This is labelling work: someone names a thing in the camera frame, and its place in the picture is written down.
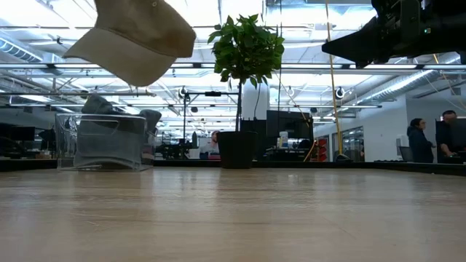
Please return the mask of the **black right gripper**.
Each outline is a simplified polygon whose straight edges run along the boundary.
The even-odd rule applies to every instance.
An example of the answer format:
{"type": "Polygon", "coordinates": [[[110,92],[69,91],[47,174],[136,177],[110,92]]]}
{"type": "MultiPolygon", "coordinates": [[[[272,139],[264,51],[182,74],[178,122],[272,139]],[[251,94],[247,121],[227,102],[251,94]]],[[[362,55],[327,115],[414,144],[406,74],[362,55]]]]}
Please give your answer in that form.
{"type": "Polygon", "coordinates": [[[359,31],[327,41],[322,51],[357,68],[391,57],[456,52],[466,58],[466,0],[371,0],[377,16],[359,31]]]}

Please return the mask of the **beige baseball cap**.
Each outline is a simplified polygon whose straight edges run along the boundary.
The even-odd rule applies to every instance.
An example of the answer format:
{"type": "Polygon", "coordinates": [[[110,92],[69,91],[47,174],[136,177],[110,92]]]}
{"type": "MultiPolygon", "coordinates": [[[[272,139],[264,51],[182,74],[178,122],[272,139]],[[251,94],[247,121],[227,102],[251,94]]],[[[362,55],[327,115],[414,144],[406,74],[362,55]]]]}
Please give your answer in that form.
{"type": "Polygon", "coordinates": [[[64,58],[99,65],[124,82],[153,84],[180,57],[191,57],[196,33],[165,0],[94,0],[97,19],[64,58]]]}

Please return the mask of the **black desk monitor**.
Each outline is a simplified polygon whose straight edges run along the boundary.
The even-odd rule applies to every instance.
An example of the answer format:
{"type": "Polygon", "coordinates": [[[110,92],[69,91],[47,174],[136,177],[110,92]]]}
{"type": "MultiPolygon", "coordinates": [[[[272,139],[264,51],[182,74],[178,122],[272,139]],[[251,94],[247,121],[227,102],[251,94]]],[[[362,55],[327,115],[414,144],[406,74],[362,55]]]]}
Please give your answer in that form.
{"type": "Polygon", "coordinates": [[[459,151],[466,150],[466,119],[456,119],[451,123],[451,140],[453,147],[459,151]]]}
{"type": "Polygon", "coordinates": [[[266,135],[279,136],[287,132],[289,138],[313,139],[313,118],[309,113],[288,111],[266,112],[266,135]]]}
{"type": "Polygon", "coordinates": [[[10,139],[15,141],[34,141],[35,136],[35,127],[14,126],[10,130],[10,139]]]}

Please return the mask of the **red storage rack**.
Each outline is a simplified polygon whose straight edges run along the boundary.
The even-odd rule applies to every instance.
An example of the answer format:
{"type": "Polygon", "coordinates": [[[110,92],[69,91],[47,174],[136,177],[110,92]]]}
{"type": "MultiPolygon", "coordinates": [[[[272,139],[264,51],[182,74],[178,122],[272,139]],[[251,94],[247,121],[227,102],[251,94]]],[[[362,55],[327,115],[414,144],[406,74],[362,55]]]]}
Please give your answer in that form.
{"type": "Polygon", "coordinates": [[[317,139],[317,161],[328,161],[328,136],[321,136],[317,139]]]}

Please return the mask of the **green leafy plant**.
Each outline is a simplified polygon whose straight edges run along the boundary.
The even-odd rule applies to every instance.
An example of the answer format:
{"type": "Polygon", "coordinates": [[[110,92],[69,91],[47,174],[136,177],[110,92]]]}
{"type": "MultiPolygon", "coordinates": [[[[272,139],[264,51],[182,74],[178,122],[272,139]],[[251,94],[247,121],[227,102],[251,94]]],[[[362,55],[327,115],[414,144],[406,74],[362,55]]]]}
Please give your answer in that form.
{"type": "Polygon", "coordinates": [[[256,90],[268,85],[272,73],[281,69],[282,56],[285,51],[285,39],[276,28],[259,25],[259,14],[248,17],[240,16],[236,20],[228,17],[224,24],[214,26],[208,43],[212,43],[211,52],[215,57],[214,72],[221,76],[221,81],[231,84],[238,81],[237,113],[235,130],[240,130],[242,118],[242,91],[249,83],[256,90]]]}

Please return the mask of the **grey office chair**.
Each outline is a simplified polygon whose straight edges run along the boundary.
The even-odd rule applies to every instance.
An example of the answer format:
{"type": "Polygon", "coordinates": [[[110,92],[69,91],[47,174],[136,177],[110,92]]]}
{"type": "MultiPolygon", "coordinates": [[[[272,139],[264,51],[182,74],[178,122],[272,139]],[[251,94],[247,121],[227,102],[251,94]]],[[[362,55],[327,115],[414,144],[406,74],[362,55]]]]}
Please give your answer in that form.
{"type": "Polygon", "coordinates": [[[412,156],[411,149],[408,146],[399,146],[398,150],[404,162],[413,162],[414,158],[412,156]]]}

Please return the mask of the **black plant pot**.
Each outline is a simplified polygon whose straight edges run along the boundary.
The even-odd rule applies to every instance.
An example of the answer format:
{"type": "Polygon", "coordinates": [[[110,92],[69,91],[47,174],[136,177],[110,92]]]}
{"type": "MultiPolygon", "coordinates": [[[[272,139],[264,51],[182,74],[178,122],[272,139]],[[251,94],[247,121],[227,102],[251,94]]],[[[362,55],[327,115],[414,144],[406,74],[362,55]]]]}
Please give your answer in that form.
{"type": "Polygon", "coordinates": [[[256,132],[220,132],[217,138],[222,168],[252,167],[256,153],[256,132]]]}

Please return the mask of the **clear plastic bin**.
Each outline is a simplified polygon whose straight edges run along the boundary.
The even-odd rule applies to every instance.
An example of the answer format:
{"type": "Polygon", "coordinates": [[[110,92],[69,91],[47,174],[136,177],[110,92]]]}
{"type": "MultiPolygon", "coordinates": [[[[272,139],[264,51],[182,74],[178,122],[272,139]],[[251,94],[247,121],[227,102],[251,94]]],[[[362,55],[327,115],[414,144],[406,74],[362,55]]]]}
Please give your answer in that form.
{"type": "Polygon", "coordinates": [[[124,170],[138,172],[146,170],[150,165],[142,164],[139,170],[131,170],[119,165],[96,165],[84,168],[74,166],[74,156],[76,153],[77,129],[83,114],[58,114],[55,116],[55,137],[58,169],[60,170],[124,170]]]}

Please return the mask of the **silver ventilation duct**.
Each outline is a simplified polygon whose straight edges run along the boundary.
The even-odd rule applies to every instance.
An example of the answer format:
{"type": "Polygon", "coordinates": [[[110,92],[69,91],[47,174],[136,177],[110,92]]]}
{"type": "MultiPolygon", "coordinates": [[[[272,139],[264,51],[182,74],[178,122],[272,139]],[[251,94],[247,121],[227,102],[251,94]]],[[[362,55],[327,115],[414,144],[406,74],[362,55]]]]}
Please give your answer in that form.
{"type": "Polygon", "coordinates": [[[383,101],[396,98],[418,87],[432,84],[441,77],[441,73],[443,73],[443,70],[423,70],[408,76],[396,77],[360,96],[354,102],[354,105],[363,105],[370,103],[372,100],[383,101]]]}

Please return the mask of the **black metal table frame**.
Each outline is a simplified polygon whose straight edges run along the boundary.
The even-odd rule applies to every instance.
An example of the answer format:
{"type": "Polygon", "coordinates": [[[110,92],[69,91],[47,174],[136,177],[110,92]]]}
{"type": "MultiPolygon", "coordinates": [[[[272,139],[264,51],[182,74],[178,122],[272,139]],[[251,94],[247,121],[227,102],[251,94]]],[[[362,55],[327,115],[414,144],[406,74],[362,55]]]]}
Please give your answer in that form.
{"type": "MultiPolygon", "coordinates": [[[[162,160],[153,161],[154,167],[220,167],[217,160],[162,160]]],[[[20,170],[56,169],[58,161],[52,159],[0,159],[0,172],[20,170]]],[[[420,172],[466,177],[466,164],[422,164],[410,162],[253,162],[253,168],[297,169],[375,169],[420,172]]]]}

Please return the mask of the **distant black metal frame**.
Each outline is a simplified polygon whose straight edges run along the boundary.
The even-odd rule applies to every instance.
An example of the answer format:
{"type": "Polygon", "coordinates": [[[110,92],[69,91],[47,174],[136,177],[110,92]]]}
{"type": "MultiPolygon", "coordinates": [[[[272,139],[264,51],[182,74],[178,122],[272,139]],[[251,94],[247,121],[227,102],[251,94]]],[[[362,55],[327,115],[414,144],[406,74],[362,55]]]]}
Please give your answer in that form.
{"type": "Polygon", "coordinates": [[[236,124],[235,128],[238,131],[239,128],[239,121],[241,117],[241,112],[242,112],[242,94],[241,90],[239,92],[219,92],[219,91],[207,91],[207,92],[188,92],[185,89],[184,91],[184,97],[183,97],[183,138],[186,141],[186,108],[188,106],[187,104],[187,97],[190,95],[193,95],[194,98],[190,100],[190,102],[194,102],[200,95],[205,96],[205,97],[220,97],[222,95],[226,95],[227,97],[232,98],[233,95],[237,96],[237,116],[236,116],[236,124]]]}

